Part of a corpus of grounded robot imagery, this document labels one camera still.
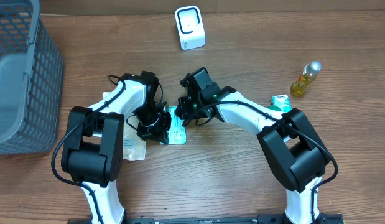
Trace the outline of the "teal tissue pack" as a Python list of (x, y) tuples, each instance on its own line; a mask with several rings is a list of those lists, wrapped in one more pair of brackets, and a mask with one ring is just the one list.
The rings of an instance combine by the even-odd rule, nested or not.
[(170, 129), (166, 130), (168, 144), (181, 145), (187, 142), (186, 128), (182, 126), (183, 120), (175, 114), (176, 106), (165, 106), (165, 111), (170, 113)]

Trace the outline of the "white orange snack packet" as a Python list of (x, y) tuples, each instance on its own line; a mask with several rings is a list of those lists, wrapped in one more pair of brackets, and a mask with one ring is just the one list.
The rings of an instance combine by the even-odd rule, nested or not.
[[(103, 111), (106, 113), (115, 112), (115, 107), (123, 107), (130, 98), (131, 97), (124, 92)], [(136, 130), (134, 130), (130, 124), (135, 128), (139, 124), (139, 120), (133, 113), (131, 113), (131, 117), (128, 118), (127, 122), (124, 122), (123, 159), (129, 161), (144, 160), (146, 157), (146, 142), (137, 135)]]

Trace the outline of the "small teal packet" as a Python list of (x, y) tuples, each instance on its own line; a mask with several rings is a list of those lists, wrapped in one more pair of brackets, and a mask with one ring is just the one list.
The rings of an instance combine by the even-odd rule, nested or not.
[(292, 109), (289, 96), (286, 94), (271, 96), (271, 104), (286, 113)]

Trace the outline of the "yellow oil bottle silver cap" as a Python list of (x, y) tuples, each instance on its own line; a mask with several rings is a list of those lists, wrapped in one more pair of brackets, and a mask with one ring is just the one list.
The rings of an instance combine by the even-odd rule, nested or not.
[(304, 96), (307, 88), (316, 79), (321, 69), (322, 64), (318, 61), (313, 61), (307, 64), (304, 67), (302, 74), (291, 84), (290, 94), (296, 97)]

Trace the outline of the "green lid white jar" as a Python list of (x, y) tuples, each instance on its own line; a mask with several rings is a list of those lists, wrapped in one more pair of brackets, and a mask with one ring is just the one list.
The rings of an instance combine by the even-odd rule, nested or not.
[(278, 108), (277, 106), (268, 106), (267, 107), (268, 109), (270, 109), (270, 110), (274, 110), (274, 111), (282, 111), (280, 108)]

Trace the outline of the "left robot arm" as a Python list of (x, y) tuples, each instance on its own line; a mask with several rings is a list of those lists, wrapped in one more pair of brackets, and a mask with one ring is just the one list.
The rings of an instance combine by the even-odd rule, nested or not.
[(61, 153), (61, 168), (70, 174), (62, 182), (81, 188), (92, 217), (88, 223), (126, 223), (116, 179), (123, 163), (124, 125), (129, 117), (138, 120), (134, 128), (142, 140), (167, 144), (171, 125), (164, 101), (155, 101), (160, 81), (155, 73), (125, 73), (109, 76), (115, 89), (101, 101), (75, 106), (68, 115), (67, 130), (55, 148)]

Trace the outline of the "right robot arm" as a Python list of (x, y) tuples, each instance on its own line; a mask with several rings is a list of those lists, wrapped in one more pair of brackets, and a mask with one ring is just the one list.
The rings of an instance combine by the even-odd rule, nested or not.
[(189, 73), (180, 84), (186, 96), (178, 99), (176, 115), (188, 126), (201, 118), (216, 118), (255, 135), (271, 172), (286, 189), (282, 215), (261, 215), (258, 223), (338, 223), (340, 217), (318, 209), (318, 188), (326, 166), (334, 158), (306, 115), (296, 108), (285, 113), (256, 104), (236, 89), (220, 88), (206, 68)]

